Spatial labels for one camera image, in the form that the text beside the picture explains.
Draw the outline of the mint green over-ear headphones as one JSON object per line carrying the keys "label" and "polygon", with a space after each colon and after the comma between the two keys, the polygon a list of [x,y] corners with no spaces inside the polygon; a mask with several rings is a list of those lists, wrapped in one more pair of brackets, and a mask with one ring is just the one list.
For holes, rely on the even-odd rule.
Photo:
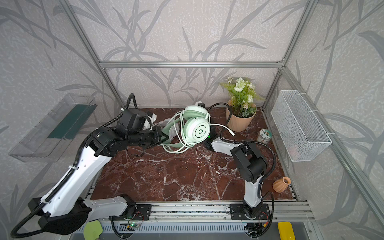
{"label": "mint green over-ear headphones", "polygon": [[202,107],[191,105],[184,110],[177,112],[172,118],[173,126],[176,129],[178,143],[172,144],[171,130],[168,139],[162,140],[163,149],[171,154],[181,154],[194,147],[196,144],[203,142],[210,133],[211,120],[209,112]]}

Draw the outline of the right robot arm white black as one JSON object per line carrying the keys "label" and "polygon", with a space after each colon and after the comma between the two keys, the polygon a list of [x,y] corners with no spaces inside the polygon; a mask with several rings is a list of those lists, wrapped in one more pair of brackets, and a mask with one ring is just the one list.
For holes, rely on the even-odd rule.
{"label": "right robot arm white black", "polygon": [[[234,159],[237,169],[245,181],[244,215],[250,220],[257,218],[262,211],[266,197],[262,196],[263,183],[276,168],[277,156],[274,151],[268,145],[257,141],[225,139],[217,135],[214,126],[211,127],[203,144],[207,150],[222,153]],[[271,152],[273,164],[270,168],[259,146],[265,147]]]}

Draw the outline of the white over-ear headphones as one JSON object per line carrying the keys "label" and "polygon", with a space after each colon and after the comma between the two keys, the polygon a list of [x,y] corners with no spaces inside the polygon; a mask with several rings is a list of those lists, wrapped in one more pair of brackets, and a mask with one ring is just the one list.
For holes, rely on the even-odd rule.
{"label": "white over-ear headphones", "polygon": [[161,122],[158,122],[157,126],[161,127],[163,134],[169,135],[171,127],[173,126],[173,120],[165,119]]}

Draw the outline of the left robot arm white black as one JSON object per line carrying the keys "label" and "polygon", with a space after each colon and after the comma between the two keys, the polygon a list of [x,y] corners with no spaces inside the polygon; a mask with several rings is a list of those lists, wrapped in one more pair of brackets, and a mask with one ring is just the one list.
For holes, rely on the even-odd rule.
{"label": "left robot arm white black", "polygon": [[136,203],[126,194],[91,201],[83,199],[81,193],[118,152],[128,146],[144,150],[158,146],[162,133],[159,126],[153,126],[155,120],[154,114],[139,110],[135,95],[130,94],[119,115],[83,140],[74,163],[60,181],[43,197],[29,202],[31,212],[12,229],[11,238],[42,233],[65,236],[104,217],[134,217]]}

